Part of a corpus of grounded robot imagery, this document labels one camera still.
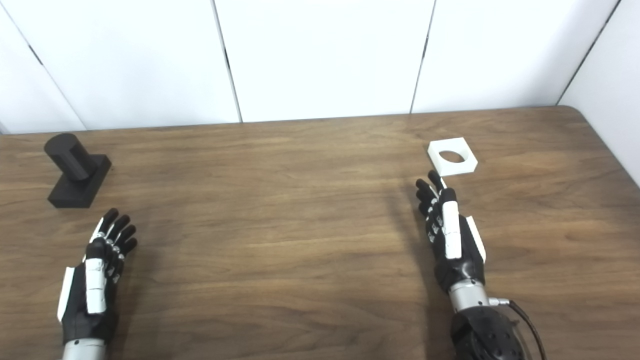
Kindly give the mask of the white and black right hand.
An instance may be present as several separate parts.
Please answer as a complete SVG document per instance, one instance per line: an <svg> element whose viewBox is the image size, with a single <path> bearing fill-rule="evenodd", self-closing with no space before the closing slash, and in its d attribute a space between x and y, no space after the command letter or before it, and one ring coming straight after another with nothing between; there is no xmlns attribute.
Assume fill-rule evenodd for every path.
<svg viewBox="0 0 640 360"><path fill-rule="evenodd" d="M415 182L418 210L435 259L435 279L445 292L460 281L486 284L485 259L469 219L460 213L457 192L436 170Z"/></svg>

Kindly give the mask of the white and black left hand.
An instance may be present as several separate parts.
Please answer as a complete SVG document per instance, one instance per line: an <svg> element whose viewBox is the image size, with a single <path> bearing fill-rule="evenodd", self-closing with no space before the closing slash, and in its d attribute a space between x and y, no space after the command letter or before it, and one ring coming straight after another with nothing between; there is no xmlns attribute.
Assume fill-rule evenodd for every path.
<svg viewBox="0 0 640 360"><path fill-rule="evenodd" d="M57 309L62 344L83 339L109 344L114 338L118 283L137 247L136 232L130 216L110 208L96 224L80 264L66 268Z"/></svg>

